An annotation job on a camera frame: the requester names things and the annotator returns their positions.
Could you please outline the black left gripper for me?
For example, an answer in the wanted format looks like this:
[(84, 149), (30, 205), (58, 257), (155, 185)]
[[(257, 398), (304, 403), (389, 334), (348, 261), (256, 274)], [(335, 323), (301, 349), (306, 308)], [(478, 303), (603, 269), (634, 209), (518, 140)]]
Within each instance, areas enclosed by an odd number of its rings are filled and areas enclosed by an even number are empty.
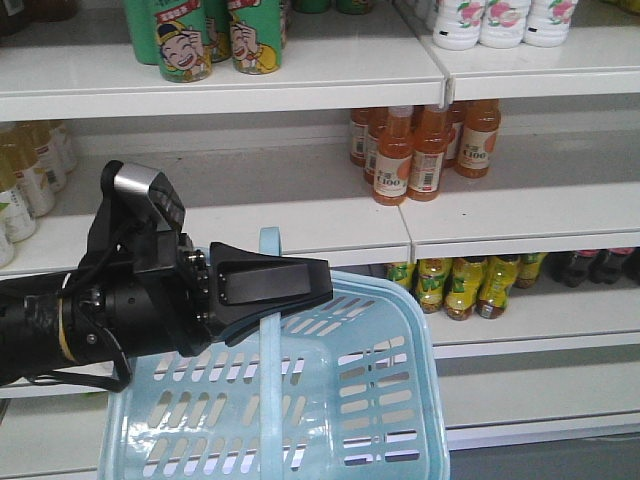
[(73, 301), (76, 318), (106, 328), (129, 357), (168, 351), (193, 357), (213, 341), (235, 346), (258, 332), (263, 320), (280, 325), (277, 312), (333, 298), (325, 260), (258, 254), (220, 242), (210, 244), (210, 257), (210, 313), (263, 317), (235, 322), (212, 338), (204, 255), (187, 234), (169, 231), (111, 238), (105, 251), (85, 255), (64, 296)]

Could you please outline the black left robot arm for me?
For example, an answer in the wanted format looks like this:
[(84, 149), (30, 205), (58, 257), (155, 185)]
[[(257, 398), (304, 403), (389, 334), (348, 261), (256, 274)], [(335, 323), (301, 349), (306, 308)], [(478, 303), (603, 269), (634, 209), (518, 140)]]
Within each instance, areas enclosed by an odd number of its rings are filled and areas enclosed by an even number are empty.
[(127, 238), (78, 269), (1, 284), (1, 381), (119, 392), (130, 362), (235, 346), (271, 314), (333, 296), (324, 260), (253, 253), (184, 234)]

